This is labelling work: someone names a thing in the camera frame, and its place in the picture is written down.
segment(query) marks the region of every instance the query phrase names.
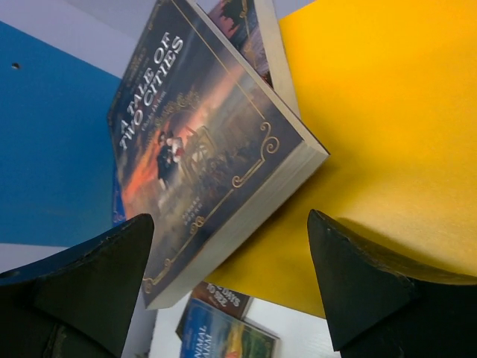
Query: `man in dark coat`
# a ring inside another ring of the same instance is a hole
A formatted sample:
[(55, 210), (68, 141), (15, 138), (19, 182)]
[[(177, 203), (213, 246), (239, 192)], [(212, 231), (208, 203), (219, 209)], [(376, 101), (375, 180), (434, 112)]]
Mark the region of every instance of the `man in dark coat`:
[(159, 143), (159, 155), (157, 156), (157, 178), (162, 179), (164, 187), (169, 188), (171, 179), (177, 169), (177, 163), (174, 162), (172, 153), (171, 139), (174, 138), (172, 132), (161, 132), (157, 142)]

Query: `couple illustration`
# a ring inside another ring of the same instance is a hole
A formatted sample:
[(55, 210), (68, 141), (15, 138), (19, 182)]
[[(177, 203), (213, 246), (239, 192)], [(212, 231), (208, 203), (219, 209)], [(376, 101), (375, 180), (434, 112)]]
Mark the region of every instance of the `couple illustration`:
[(157, 156), (157, 179), (163, 189), (168, 189), (184, 153), (183, 141), (175, 137), (172, 131), (161, 131), (157, 138), (159, 155)]

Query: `book cover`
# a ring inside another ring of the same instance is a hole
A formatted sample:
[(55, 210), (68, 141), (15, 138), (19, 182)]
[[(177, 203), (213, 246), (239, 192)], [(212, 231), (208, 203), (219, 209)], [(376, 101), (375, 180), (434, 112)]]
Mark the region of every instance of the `book cover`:
[(273, 76), (263, 46), (255, 1), (220, 0), (207, 15), (260, 77), (273, 86)]
[(193, 299), (180, 357), (271, 358), (277, 343), (277, 338)]
[(177, 325), (176, 334), (182, 339), (184, 326), (186, 323), (187, 312), (192, 299), (198, 299), (210, 306), (215, 307), (217, 310), (231, 315), (233, 318), (242, 319), (249, 307), (251, 297), (226, 289), (224, 287), (212, 285), (211, 283), (201, 282), (199, 283), (191, 293), (189, 302), (184, 309), (182, 316), (180, 317), (179, 324)]
[(186, 0), (156, 3), (108, 122), (126, 217), (154, 217), (147, 304), (303, 141)]
[(126, 213), (121, 199), (121, 186), (119, 185), (116, 165), (113, 165), (113, 227), (126, 221)]

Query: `yellow background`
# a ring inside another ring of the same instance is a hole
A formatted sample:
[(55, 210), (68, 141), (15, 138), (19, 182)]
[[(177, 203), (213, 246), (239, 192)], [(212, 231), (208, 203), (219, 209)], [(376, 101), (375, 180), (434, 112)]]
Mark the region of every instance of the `yellow background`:
[(476, 19), (476, 0), (320, 0), (284, 18), (302, 119), (332, 156), (208, 280), (323, 316), (310, 209), (477, 275)]

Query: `animal farm book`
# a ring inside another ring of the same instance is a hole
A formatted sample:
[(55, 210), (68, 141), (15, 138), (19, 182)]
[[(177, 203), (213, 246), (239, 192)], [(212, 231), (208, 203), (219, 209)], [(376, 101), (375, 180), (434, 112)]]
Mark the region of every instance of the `animal farm book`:
[(180, 358), (272, 358), (277, 338), (193, 299)]

